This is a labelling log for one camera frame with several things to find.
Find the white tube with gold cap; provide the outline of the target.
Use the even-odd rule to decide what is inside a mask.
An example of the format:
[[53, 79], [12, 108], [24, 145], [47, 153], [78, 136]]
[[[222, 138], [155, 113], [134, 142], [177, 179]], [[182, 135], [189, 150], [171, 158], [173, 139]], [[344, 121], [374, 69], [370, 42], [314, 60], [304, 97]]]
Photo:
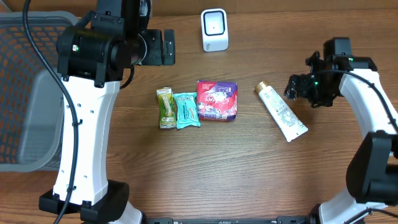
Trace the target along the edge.
[[308, 131], [308, 128], [298, 119], [287, 103], [265, 80], [256, 85], [255, 91], [287, 142], [291, 142]]

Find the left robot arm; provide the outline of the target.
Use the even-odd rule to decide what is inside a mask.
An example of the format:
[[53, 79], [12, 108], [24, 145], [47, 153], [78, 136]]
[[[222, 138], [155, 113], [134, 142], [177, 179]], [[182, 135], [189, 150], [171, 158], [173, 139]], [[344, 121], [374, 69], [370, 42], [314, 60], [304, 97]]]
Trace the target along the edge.
[[143, 223], [129, 203], [129, 185], [106, 176], [113, 106], [130, 84], [125, 69], [173, 65], [173, 30], [149, 29], [150, 1], [98, 1], [96, 10], [57, 40], [52, 70], [63, 91], [62, 155], [54, 187], [39, 198], [42, 211], [77, 213], [85, 223]]

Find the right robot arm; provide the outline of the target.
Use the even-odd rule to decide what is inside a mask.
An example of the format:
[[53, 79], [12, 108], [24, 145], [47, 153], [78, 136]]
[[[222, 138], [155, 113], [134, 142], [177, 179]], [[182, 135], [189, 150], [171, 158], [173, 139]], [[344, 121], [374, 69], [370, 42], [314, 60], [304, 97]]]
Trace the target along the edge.
[[383, 90], [378, 68], [369, 57], [356, 57], [347, 37], [334, 37], [323, 52], [306, 59], [308, 74], [292, 75], [284, 95], [306, 98], [312, 108], [330, 107], [343, 97], [363, 136], [346, 171], [346, 187], [318, 206], [311, 223], [361, 223], [372, 212], [397, 205], [397, 111]]

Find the teal wipes packet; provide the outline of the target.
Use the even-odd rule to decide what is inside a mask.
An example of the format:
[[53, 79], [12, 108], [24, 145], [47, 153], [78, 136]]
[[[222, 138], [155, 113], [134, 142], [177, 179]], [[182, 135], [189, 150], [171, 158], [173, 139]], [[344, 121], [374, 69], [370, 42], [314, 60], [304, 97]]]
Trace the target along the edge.
[[201, 126], [196, 97], [196, 92], [173, 94], [174, 101], [177, 104], [177, 129], [183, 129], [187, 126]]

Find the green juice carton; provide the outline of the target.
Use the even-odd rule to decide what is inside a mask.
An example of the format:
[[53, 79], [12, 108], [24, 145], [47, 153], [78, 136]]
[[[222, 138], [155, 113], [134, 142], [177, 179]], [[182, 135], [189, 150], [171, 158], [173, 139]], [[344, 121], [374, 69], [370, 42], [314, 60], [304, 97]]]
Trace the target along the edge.
[[160, 128], [176, 128], [177, 117], [172, 89], [170, 87], [157, 89], [157, 100], [159, 104]]

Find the red purple pad package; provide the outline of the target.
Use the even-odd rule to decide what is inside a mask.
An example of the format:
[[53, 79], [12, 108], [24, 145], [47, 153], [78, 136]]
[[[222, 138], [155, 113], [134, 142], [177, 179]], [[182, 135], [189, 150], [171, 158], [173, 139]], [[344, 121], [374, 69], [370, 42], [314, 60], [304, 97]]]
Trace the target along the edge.
[[199, 80], [197, 110], [202, 120], [234, 120], [238, 113], [237, 83]]

